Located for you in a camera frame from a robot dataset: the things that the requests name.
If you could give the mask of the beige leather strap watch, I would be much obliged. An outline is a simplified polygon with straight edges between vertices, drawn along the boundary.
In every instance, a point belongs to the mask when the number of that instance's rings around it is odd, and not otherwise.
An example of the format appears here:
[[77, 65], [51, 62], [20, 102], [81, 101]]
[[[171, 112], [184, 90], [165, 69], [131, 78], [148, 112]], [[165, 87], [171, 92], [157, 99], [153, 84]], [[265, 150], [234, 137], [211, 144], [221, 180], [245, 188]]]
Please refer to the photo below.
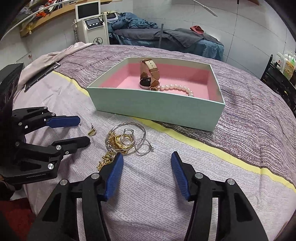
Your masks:
[[152, 59], [144, 59], [140, 62], [140, 81], [142, 89], [160, 90], [160, 73], [156, 63]]

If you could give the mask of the white beauty machine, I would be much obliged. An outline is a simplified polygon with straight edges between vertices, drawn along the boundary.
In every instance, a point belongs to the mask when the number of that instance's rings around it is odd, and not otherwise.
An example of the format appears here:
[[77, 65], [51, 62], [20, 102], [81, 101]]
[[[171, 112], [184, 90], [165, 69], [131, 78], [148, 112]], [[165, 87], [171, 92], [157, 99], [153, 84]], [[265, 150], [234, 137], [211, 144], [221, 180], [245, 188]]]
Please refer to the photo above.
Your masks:
[[100, 1], [88, 1], [75, 6], [74, 33], [78, 42], [109, 45], [106, 13]]

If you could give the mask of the white floor lamp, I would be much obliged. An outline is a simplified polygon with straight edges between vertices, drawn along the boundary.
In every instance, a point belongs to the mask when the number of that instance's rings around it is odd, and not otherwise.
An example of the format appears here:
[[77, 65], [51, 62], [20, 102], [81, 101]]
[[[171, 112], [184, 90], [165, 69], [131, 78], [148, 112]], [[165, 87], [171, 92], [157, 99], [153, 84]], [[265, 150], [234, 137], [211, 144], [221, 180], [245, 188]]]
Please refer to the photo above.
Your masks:
[[208, 11], [210, 14], [212, 14], [213, 16], [218, 17], [218, 15], [214, 11], [212, 11], [209, 7], [203, 5], [202, 3], [200, 3], [200, 2], [198, 2], [196, 0], [193, 0], [193, 1], [195, 3], [197, 3], [199, 6], [201, 6], [203, 9], [205, 9], [206, 11]]

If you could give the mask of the large silver bangle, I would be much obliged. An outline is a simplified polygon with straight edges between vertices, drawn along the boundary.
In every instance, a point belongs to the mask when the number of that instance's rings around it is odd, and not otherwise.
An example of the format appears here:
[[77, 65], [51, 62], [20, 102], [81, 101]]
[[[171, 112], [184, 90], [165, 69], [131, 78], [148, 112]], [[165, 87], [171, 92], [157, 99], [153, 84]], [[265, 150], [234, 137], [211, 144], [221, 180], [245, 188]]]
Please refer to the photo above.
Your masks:
[[[136, 138], [134, 129], [128, 126], [134, 126], [142, 131], [142, 137]], [[154, 147], [147, 139], [147, 132], [144, 126], [129, 122], [122, 123], [113, 127], [105, 138], [106, 149], [112, 153], [121, 153], [128, 155], [136, 152], [140, 156], [145, 156], [154, 151]]]

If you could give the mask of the mint box pink lining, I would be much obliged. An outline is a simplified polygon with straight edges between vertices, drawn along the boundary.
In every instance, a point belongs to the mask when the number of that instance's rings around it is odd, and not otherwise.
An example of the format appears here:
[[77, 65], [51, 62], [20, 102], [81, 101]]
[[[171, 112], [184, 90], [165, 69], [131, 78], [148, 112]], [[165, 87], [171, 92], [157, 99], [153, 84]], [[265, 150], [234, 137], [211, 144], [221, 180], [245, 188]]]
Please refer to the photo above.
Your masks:
[[164, 89], [152, 91], [139, 86], [142, 60], [126, 58], [87, 87], [96, 109], [212, 132], [225, 107], [212, 66], [154, 57]]

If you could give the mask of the yellow green bottle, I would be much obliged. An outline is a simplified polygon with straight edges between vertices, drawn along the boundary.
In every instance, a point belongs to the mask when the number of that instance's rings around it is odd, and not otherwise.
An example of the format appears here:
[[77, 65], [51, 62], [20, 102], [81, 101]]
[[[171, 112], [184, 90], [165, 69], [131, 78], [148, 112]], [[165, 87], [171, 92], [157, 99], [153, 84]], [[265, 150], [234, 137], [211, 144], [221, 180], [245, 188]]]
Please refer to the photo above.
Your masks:
[[291, 79], [294, 71], [295, 71], [295, 58], [291, 57], [289, 60], [285, 58], [282, 73], [287, 78], [287, 80]]

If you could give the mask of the wooden wall shelf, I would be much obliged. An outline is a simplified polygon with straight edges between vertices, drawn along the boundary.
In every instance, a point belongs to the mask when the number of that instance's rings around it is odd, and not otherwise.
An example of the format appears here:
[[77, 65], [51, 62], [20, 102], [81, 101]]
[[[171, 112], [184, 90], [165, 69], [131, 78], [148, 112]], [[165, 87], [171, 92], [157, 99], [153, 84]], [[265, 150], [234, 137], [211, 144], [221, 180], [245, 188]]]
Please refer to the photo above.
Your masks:
[[20, 37], [21, 38], [27, 37], [36, 29], [38, 29], [39, 27], [43, 26], [46, 23], [49, 23], [53, 19], [56, 19], [68, 13], [74, 12], [76, 4], [84, 4], [84, 3], [91, 3], [91, 2], [93, 1], [76, 1], [74, 3], [65, 4], [62, 6], [62, 8], [56, 11], [53, 11], [52, 13], [49, 13], [38, 20], [29, 22], [23, 30], [20, 30]]

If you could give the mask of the red cloth on bed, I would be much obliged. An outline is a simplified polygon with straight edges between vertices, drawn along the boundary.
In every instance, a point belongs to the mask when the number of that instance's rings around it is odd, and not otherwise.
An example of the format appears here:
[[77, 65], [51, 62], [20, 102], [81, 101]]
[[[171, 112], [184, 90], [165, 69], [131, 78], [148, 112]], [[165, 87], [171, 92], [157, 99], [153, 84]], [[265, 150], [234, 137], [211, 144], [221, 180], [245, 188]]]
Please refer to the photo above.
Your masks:
[[200, 26], [192, 26], [190, 30], [200, 35], [204, 33], [204, 30]]

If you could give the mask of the black tablet on bed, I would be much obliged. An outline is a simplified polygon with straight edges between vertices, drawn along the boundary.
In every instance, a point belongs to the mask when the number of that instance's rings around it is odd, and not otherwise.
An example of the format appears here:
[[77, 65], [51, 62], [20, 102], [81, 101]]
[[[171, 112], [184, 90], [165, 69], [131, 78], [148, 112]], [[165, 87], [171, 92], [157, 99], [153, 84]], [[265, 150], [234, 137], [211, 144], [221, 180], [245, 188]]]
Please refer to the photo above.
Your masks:
[[39, 82], [42, 78], [47, 76], [49, 73], [60, 67], [60, 63], [55, 62], [52, 65], [42, 69], [37, 74], [35, 74], [33, 77], [31, 77], [26, 83], [24, 87], [24, 92], [27, 92], [34, 84]]

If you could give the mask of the gold chain jewelry pile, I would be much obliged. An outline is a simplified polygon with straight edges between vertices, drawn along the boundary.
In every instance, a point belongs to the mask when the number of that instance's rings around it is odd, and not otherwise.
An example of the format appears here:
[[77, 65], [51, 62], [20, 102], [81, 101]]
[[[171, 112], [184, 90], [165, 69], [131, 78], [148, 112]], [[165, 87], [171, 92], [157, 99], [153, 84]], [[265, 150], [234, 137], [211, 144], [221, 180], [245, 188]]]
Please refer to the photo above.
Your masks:
[[135, 145], [135, 137], [133, 132], [128, 131], [127, 133], [117, 134], [115, 131], [110, 131], [105, 139], [105, 145], [107, 152], [98, 162], [97, 170], [111, 164], [117, 153], [126, 155]]

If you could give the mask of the black shelf cart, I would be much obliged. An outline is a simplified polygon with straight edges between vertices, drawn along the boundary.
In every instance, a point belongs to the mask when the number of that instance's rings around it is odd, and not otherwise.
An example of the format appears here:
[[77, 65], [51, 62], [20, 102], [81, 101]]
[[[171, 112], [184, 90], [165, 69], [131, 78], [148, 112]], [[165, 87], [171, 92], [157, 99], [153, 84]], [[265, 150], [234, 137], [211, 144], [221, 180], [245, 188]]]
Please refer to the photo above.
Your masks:
[[273, 54], [271, 54], [260, 80], [279, 94], [295, 113], [295, 86], [276, 68], [276, 64], [273, 64], [272, 61]]

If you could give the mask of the gold leaf earring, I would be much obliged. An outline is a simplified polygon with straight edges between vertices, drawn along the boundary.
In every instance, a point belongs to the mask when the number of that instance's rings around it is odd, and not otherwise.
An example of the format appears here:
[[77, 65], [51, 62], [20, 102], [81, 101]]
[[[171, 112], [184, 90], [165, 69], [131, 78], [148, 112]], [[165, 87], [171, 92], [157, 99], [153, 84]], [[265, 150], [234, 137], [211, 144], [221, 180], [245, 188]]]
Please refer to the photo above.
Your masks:
[[91, 130], [88, 132], [88, 136], [93, 137], [94, 135], [96, 135], [96, 129], [93, 125], [91, 125]]

